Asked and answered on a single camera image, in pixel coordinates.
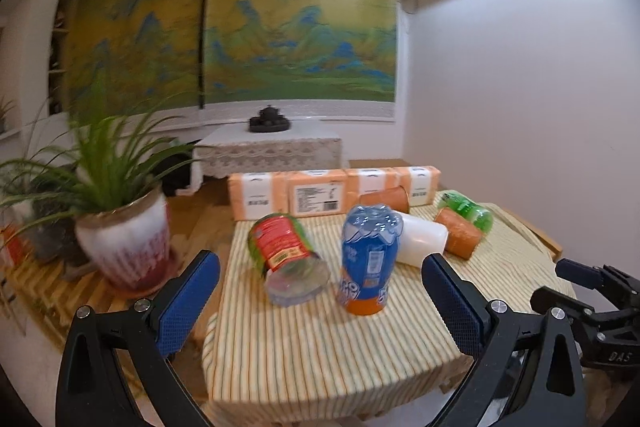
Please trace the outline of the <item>potted spider plant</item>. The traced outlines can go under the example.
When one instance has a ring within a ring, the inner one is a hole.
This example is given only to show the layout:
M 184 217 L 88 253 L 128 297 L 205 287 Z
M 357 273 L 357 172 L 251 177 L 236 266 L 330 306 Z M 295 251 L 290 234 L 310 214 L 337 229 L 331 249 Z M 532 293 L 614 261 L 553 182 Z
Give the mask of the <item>potted spider plant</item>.
M 155 133 L 175 118 L 160 112 L 181 97 L 167 95 L 144 113 L 73 121 L 70 146 L 50 143 L 30 156 L 2 161 L 1 208 L 44 202 L 51 210 L 26 219 L 11 236 L 127 207 L 160 188 L 166 176 L 194 164 L 192 143 Z

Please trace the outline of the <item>striped yellow tablecloth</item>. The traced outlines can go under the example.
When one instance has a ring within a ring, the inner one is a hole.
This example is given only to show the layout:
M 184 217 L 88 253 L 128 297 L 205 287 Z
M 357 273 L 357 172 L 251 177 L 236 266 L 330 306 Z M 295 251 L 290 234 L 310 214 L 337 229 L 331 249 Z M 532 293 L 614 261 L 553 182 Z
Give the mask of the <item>striped yellow tablecloth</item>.
M 302 225 L 331 280 L 316 298 L 287 308 L 270 303 L 250 260 L 250 224 L 235 225 L 220 307 L 204 343 L 204 412 L 214 425 L 376 416 L 469 369 L 471 359 L 451 338 L 419 269 L 397 265 L 386 307 L 368 317 L 350 314 L 336 298 L 344 217 Z

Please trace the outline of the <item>white plastic cup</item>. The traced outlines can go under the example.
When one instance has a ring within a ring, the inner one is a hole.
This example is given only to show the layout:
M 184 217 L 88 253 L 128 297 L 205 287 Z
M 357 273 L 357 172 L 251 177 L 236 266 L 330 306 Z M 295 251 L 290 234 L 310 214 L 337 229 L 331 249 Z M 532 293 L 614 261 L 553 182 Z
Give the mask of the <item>white plastic cup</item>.
M 425 257 L 442 254 L 448 230 L 445 225 L 400 212 L 402 232 L 399 237 L 397 261 L 420 268 Z

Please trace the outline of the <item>red green label bottle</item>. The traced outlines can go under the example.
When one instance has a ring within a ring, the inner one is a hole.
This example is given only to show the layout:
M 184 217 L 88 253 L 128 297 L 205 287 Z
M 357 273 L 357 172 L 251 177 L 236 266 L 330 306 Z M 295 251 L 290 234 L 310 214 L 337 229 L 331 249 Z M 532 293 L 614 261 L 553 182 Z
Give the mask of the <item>red green label bottle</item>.
M 312 246 L 300 221 L 286 213 L 271 213 L 257 220 L 247 233 L 246 245 L 275 306 L 306 303 L 329 284 L 328 264 Z

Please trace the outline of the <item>green plastic bottle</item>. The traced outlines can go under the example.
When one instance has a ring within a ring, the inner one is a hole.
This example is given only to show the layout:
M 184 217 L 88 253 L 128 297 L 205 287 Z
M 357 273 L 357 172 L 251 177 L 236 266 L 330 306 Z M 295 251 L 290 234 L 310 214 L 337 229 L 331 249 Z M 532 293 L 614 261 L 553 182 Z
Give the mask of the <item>green plastic bottle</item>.
M 487 235 L 494 225 L 494 215 L 489 209 L 454 190 L 442 192 L 438 207 L 454 210 L 455 213 L 469 221 L 484 235 Z

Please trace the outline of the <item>orange paper cup rear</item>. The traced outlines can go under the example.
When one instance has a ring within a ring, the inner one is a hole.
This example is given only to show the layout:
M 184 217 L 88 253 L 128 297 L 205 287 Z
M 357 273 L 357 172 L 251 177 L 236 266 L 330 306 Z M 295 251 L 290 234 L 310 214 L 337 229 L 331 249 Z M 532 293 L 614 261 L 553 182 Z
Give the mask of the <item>orange paper cup rear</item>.
M 361 206 L 385 205 L 391 210 L 408 213 L 410 210 L 409 197 L 402 186 L 386 188 L 386 190 L 362 194 L 358 198 Z

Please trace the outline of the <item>orange patterned paper cup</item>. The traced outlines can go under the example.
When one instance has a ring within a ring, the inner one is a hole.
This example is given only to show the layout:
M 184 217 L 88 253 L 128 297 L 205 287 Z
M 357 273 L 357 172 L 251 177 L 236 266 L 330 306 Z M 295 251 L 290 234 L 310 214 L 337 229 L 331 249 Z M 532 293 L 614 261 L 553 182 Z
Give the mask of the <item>orange patterned paper cup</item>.
M 450 208 L 439 210 L 434 221 L 443 225 L 448 231 L 445 245 L 446 253 L 463 260 L 469 260 L 484 239 L 484 234 L 480 229 Z

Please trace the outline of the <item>green mountain landscape painting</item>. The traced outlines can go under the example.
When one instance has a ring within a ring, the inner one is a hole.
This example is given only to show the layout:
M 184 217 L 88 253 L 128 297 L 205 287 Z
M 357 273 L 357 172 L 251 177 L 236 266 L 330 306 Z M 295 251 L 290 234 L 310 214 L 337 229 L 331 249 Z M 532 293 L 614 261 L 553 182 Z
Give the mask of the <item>green mountain landscape painting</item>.
M 96 115 L 396 95 L 396 0 L 77 0 L 62 106 Z

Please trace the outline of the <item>white red ceramic pot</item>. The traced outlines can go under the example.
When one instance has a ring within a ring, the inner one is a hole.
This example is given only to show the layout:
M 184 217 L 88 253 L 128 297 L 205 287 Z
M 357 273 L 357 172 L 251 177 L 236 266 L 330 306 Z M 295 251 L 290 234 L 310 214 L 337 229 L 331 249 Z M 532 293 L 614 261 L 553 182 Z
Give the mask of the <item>white red ceramic pot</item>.
M 158 187 L 128 205 L 78 218 L 75 234 L 87 257 L 120 291 L 148 291 L 170 267 L 167 199 Z

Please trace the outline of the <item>blue label plastic bottle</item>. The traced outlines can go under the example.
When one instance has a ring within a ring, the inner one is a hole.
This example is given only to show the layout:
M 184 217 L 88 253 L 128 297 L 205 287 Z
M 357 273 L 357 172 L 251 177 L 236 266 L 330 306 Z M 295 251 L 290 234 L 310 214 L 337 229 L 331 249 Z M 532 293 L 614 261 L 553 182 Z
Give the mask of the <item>blue label plastic bottle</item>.
M 401 215 L 386 205 L 356 206 L 342 230 L 342 269 L 337 300 L 350 314 L 382 311 L 396 263 Z

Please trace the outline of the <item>wooden slatted stand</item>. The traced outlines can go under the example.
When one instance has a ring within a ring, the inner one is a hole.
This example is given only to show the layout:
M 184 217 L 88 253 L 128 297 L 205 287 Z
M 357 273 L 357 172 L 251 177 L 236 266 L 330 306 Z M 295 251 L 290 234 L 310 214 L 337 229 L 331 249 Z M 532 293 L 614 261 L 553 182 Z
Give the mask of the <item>wooden slatted stand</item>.
M 215 251 L 220 259 L 229 254 L 233 233 L 232 210 L 229 206 L 206 206 L 190 235 L 176 234 L 171 239 L 175 268 L 171 275 L 180 274 L 202 249 Z M 74 312 L 81 306 L 94 311 L 114 312 L 127 309 L 137 295 L 121 293 L 111 288 L 99 272 L 92 272 L 76 282 L 62 279 L 63 265 L 37 265 L 34 257 L 9 271 L 8 280 L 15 294 L 21 298 L 43 334 L 62 349 Z

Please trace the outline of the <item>patterned cloth covered table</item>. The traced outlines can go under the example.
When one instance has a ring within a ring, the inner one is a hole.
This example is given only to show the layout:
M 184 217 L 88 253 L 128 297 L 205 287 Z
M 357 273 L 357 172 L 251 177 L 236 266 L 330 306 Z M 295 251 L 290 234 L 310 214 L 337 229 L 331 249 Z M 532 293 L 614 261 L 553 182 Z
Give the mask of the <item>patterned cloth covered table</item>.
M 193 150 L 203 176 L 232 173 L 332 170 L 348 166 L 342 139 L 317 119 L 294 119 L 291 128 L 253 133 L 248 124 L 224 124 Z

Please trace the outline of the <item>orange tissue pack bundle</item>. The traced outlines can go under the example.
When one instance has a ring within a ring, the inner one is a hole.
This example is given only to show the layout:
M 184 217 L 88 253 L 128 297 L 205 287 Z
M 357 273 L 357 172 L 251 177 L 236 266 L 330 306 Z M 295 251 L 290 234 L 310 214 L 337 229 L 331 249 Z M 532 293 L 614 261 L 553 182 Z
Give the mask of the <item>orange tissue pack bundle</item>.
M 410 209 L 434 202 L 440 170 L 434 166 L 370 167 L 293 172 L 233 173 L 228 189 L 236 221 L 270 213 L 295 218 L 344 215 L 362 194 L 402 186 Z

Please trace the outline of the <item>wall niche shelf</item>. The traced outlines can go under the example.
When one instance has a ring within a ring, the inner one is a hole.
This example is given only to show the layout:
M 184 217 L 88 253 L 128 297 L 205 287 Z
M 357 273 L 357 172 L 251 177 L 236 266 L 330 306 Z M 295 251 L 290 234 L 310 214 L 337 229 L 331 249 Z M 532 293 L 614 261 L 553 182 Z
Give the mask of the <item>wall niche shelf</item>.
M 67 66 L 67 40 L 73 27 L 77 0 L 58 0 L 51 30 L 48 66 L 48 111 L 53 116 L 65 106 L 64 82 Z

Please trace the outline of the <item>black teapot set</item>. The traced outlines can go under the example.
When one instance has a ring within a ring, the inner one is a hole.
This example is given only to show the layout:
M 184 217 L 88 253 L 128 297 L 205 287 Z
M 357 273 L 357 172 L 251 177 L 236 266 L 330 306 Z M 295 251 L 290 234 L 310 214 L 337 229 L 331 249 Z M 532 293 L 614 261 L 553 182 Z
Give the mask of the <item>black teapot set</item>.
M 248 131 L 252 133 L 282 132 L 291 128 L 291 121 L 280 113 L 280 109 L 268 105 L 257 116 L 250 117 Z

